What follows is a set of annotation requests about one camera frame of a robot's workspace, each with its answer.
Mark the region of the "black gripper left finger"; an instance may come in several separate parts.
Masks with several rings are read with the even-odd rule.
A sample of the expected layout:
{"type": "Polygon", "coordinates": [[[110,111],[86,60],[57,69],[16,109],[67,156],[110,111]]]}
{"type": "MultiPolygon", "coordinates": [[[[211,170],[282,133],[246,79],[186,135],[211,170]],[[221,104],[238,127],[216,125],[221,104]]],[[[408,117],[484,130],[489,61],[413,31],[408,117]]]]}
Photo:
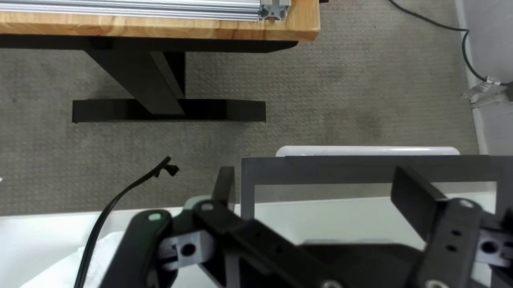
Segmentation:
{"type": "Polygon", "coordinates": [[[251,223],[232,212],[232,192],[234,168],[221,167],[213,192],[192,205],[194,224],[205,231],[216,247],[248,252],[251,248],[251,223]]]}

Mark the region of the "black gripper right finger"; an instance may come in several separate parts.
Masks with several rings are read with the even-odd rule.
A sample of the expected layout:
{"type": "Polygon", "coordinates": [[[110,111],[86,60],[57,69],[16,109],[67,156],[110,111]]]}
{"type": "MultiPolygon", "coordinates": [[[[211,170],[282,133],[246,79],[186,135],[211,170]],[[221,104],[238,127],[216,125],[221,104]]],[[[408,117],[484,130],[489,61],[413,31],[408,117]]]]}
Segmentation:
{"type": "Polygon", "coordinates": [[[447,199],[412,168],[396,170],[391,202],[424,242],[408,285],[468,288],[482,208],[471,200],[447,199]]]}

